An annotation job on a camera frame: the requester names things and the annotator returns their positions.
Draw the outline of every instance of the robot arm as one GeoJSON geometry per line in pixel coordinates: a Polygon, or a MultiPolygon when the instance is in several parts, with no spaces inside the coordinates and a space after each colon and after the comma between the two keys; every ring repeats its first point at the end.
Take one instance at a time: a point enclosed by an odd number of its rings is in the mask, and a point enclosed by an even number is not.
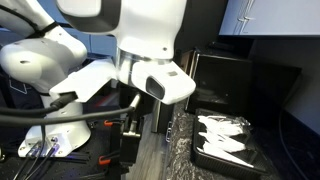
{"type": "Polygon", "coordinates": [[[36,0],[0,0],[0,25],[27,38],[3,47],[2,68],[40,93],[48,93],[87,56],[85,46],[56,24],[36,0]]]}
{"type": "Polygon", "coordinates": [[[194,81],[174,62],[174,40],[186,0],[56,0],[65,19],[90,34],[117,39],[117,80],[172,104],[187,98],[194,81]]]}

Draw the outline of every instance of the black tray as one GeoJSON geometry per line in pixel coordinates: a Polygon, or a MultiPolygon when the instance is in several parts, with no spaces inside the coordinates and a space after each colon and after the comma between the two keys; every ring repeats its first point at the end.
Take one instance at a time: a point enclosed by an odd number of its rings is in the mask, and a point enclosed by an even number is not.
{"type": "Polygon", "coordinates": [[[250,168],[245,165],[237,164],[228,160],[224,160],[215,156],[211,156],[198,151],[197,147],[202,148],[205,138],[200,136],[199,132],[206,132],[206,127],[198,121],[198,115],[223,115],[228,118],[235,118],[233,116],[217,113],[214,111],[209,111],[205,109],[196,110],[196,119],[194,121],[194,131],[193,131],[193,142],[192,142],[192,153],[191,160],[195,165],[208,169],[223,175],[230,177],[235,177],[237,179],[259,179],[261,175],[268,174],[268,161],[266,157],[261,153],[255,146],[254,140],[250,133],[238,135],[233,137],[234,139],[245,143],[246,150],[231,153],[232,155],[240,158],[241,160],[252,164],[254,167],[250,168]]]}

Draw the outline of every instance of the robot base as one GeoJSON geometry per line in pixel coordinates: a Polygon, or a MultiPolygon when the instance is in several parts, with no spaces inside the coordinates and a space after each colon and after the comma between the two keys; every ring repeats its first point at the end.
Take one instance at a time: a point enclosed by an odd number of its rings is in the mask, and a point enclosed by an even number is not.
{"type": "MultiPolygon", "coordinates": [[[[51,102],[50,97],[42,97],[44,104],[51,102]]],[[[65,108],[50,113],[47,118],[76,116],[82,114],[81,103],[71,103],[65,108]]],[[[54,144],[59,145],[59,149],[53,154],[54,157],[66,157],[76,148],[82,146],[88,141],[91,131],[86,121],[78,121],[63,124],[46,125],[46,144],[41,156],[45,156],[54,144]]],[[[33,126],[28,131],[25,140],[19,147],[18,154],[20,157],[26,157],[31,148],[42,139],[41,127],[33,126]]]]}

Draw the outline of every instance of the black cable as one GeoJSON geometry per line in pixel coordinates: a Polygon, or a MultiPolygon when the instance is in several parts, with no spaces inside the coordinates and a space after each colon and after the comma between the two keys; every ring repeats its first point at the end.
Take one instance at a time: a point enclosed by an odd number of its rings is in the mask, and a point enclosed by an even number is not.
{"type": "Polygon", "coordinates": [[[30,166],[30,168],[28,169],[28,171],[26,172],[26,174],[24,175],[24,178],[22,178],[22,179],[25,179],[26,177],[29,176],[30,172],[32,171],[33,167],[35,166],[35,164],[37,163],[39,157],[40,157],[41,154],[42,154],[42,151],[43,151],[44,146],[45,146],[45,141],[46,141],[46,127],[45,127],[44,125],[41,126],[41,135],[42,135],[42,137],[41,137],[41,139],[42,139],[42,140],[41,140],[41,149],[40,149],[40,151],[38,152],[36,159],[34,160],[34,162],[32,163],[32,165],[30,166]]]}
{"type": "Polygon", "coordinates": [[[53,101],[50,104],[50,107],[43,109],[30,109],[30,110],[22,110],[22,109],[11,109],[11,108],[0,108],[0,114],[3,115],[12,115],[12,116],[38,116],[38,115],[46,115],[59,109],[65,107],[68,103],[77,99],[75,93],[66,93],[62,94],[57,100],[53,101]]]}
{"type": "Polygon", "coordinates": [[[134,107],[128,107],[124,109],[119,109],[115,111],[108,112],[98,112],[98,113],[90,113],[79,116],[70,116],[70,117],[58,117],[58,118],[23,118],[23,117],[14,117],[14,116],[5,116],[0,115],[0,125],[2,126],[35,126],[35,125],[49,125],[49,124],[59,124],[59,123],[67,123],[67,122],[75,122],[75,121],[83,121],[97,118],[106,118],[109,116],[120,115],[128,112],[134,111],[134,107]]]}
{"type": "Polygon", "coordinates": [[[6,11],[7,13],[10,13],[12,15],[15,15],[15,16],[19,17],[20,19],[22,19],[26,23],[28,23],[35,32],[39,32],[38,25],[36,23],[32,22],[27,17],[23,16],[22,14],[19,14],[18,12],[14,11],[12,9],[9,9],[9,8],[3,6],[3,5],[0,5],[0,9],[3,10],[3,11],[6,11]]]}
{"type": "Polygon", "coordinates": [[[44,37],[45,34],[49,31],[51,31],[52,29],[58,27],[59,24],[57,22],[53,22],[51,24],[49,24],[48,26],[46,26],[45,28],[43,28],[42,30],[36,31],[35,33],[29,35],[26,37],[26,39],[33,39],[33,38],[40,38],[40,37],[44,37]]]}
{"type": "Polygon", "coordinates": [[[52,156],[52,154],[55,152],[55,148],[54,147],[52,147],[50,150],[49,150],[49,152],[48,152],[48,154],[46,155],[46,157],[44,158],[44,160],[37,166],[37,168],[34,170],[34,171],[32,171],[31,173],[30,173],[30,175],[28,175],[24,180],[28,180],[28,179],[30,179],[41,167],[42,167],[42,165],[48,160],[48,158],[49,157],[51,157],[52,156]]]}
{"type": "Polygon", "coordinates": [[[282,107],[281,107],[281,110],[280,110],[280,114],[279,114],[279,136],[280,136],[280,141],[281,141],[281,144],[282,144],[282,147],[285,151],[285,153],[287,154],[287,156],[289,157],[291,163],[294,165],[294,167],[297,169],[297,171],[299,172],[299,174],[305,179],[305,180],[309,180],[308,177],[303,173],[303,171],[301,170],[301,168],[299,167],[299,165],[296,163],[296,161],[293,159],[292,155],[290,154],[288,148],[286,147],[286,144],[283,140],[283,134],[282,134],[282,128],[281,128],[281,121],[282,121],[282,116],[283,116],[283,112],[284,112],[284,109],[285,109],[285,106],[290,102],[290,100],[292,99],[292,97],[298,92],[298,90],[300,89],[300,86],[301,86],[301,82],[302,82],[302,76],[300,75],[299,76],[299,80],[300,82],[298,82],[296,88],[292,91],[292,93],[290,95],[288,95],[288,97],[285,99],[282,107]]]}
{"type": "Polygon", "coordinates": [[[43,109],[11,109],[11,108],[0,108],[0,113],[4,115],[14,115],[14,116],[36,116],[45,115],[59,110],[59,108],[51,106],[43,109]]]}
{"type": "Polygon", "coordinates": [[[23,161],[22,165],[18,169],[16,175],[14,176],[13,180],[17,180],[17,178],[20,176],[23,169],[26,167],[27,163],[29,162],[29,157],[26,157],[26,159],[23,161]]]}

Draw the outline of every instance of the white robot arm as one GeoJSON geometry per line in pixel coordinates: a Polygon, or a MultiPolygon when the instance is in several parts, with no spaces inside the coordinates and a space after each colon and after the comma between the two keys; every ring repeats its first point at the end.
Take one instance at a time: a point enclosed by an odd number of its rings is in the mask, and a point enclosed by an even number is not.
{"type": "Polygon", "coordinates": [[[74,28],[117,39],[117,80],[165,104],[187,98],[194,81],[173,61],[186,0],[56,0],[74,28]]]}
{"type": "MultiPolygon", "coordinates": [[[[100,60],[68,76],[69,69],[86,58],[84,45],[55,25],[36,0],[0,0],[0,25],[29,37],[3,47],[0,53],[3,69],[39,91],[45,107],[63,93],[75,92],[78,96],[77,102],[48,114],[47,118],[82,114],[80,102],[88,100],[110,79],[136,87],[166,104],[178,102],[194,91],[193,80],[172,61],[186,0],[77,3],[56,0],[56,3],[74,28],[85,33],[114,35],[118,53],[115,62],[100,60]]],[[[58,157],[68,155],[90,137],[85,121],[48,125],[46,132],[48,139],[59,138],[58,157]]],[[[19,155],[25,156],[32,147],[29,144],[39,139],[40,127],[32,127],[19,155]]]]}
{"type": "MultiPolygon", "coordinates": [[[[69,69],[81,65],[87,56],[85,46],[55,24],[36,0],[0,0],[0,25],[27,38],[1,49],[2,68],[12,78],[32,85],[44,107],[49,107],[54,100],[49,90],[67,78],[69,69]]],[[[81,114],[81,103],[73,102],[47,118],[81,114]]],[[[47,125],[46,137],[59,139],[62,153],[56,156],[64,157],[89,139],[90,129],[85,121],[47,125]]],[[[39,140],[40,127],[33,126],[19,148],[19,156],[26,156],[39,140]]]]}

